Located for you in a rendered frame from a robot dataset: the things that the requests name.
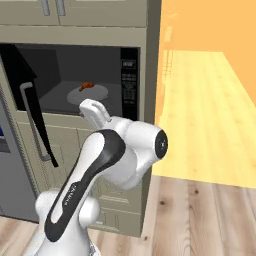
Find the black microwave door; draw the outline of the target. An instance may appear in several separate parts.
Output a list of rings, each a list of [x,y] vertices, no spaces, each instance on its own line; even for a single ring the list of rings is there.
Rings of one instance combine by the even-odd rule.
[[[53,166],[57,168],[58,163],[49,143],[39,99],[35,89],[36,74],[14,44],[0,44],[0,57],[18,110],[26,111],[21,96],[20,85],[27,82],[32,83],[33,87],[26,90],[26,96],[36,126],[40,147],[44,155],[47,153],[50,155],[50,161]]]

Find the beige lower cupboard door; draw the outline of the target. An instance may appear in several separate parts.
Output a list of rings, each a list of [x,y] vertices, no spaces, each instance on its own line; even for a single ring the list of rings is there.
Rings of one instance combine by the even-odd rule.
[[[50,146],[58,163],[55,168],[51,161],[44,162],[40,159],[31,125],[18,122],[17,128],[36,195],[62,187],[73,169],[85,139],[92,133],[92,130],[87,129],[47,125]]]

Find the black built-in microwave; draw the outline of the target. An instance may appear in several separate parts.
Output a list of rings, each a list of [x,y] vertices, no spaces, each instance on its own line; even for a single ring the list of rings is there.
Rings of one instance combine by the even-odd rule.
[[[101,102],[112,116],[138,119],[138,48],[14,44],[37,78],[35,89],[41,110],[46,113],[77,115],[79,105],[67,95],[83,82],[108,89]]]

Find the orange food piece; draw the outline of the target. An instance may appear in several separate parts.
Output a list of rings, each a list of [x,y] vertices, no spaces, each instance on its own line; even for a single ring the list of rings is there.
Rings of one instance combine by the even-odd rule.
[[[95,86],[95,84],[93,82],[83,82],[81,84],[81,87],[79,88],[79,91],[83,91],[86,88],[93,88]]]

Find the white round plate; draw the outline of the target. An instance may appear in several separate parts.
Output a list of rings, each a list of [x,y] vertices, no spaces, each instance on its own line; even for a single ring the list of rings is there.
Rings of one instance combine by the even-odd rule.
[[[67,95],[67,101],[73,105],[80,105],[85,99],[102,101],[108,97],[108,89],[102,85],[94,85],[91,88],[85,88],[80,91],[75,88]]]

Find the beige tall cabinet housing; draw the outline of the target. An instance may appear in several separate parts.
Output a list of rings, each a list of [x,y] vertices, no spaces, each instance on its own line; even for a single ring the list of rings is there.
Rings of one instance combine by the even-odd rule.
[[[0,25],[0,43],[47,44],[138,48],[139,94],[138,119],[151,123],[155,119],[158,46],[160,32],[161,0],[147,0],[145,27],[88,27],[61,25]],[[29,123],[26,111],[18,110],[0,57],[0,93],[10,114],[21,155],[28,164],[22,149],[17,128],[18,122]],[[77,115],[53,114],[42,111],[45,127],[74,127],[94,130],[93,126]]]

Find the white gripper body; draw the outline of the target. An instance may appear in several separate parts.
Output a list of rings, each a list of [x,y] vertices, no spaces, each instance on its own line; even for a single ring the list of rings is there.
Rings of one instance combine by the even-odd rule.
[[[85,99],[79,105],[79,109],[83,117],[95,128],[102,128],[111,121],[105,106],[96,100]]]

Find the beige cupboard door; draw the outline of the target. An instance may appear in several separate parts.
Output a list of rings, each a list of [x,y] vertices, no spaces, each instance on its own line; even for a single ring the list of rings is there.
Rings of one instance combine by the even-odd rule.
[[[47,125],[50,146],[58,163],[55,168],[51,161],[44,162],[40,159],[31,125],[18,122],[17,128],[36,195],[62,187],[73,169],[85,139],[92,133],[92,130],[87,129]]]
[[[147,0],[64,0],[61,25],[88,27],[145,27]]]
[[[0,25],[58,25],[55,0],[48,0],[50,16],[45,16],[41,0],[0,0]]]

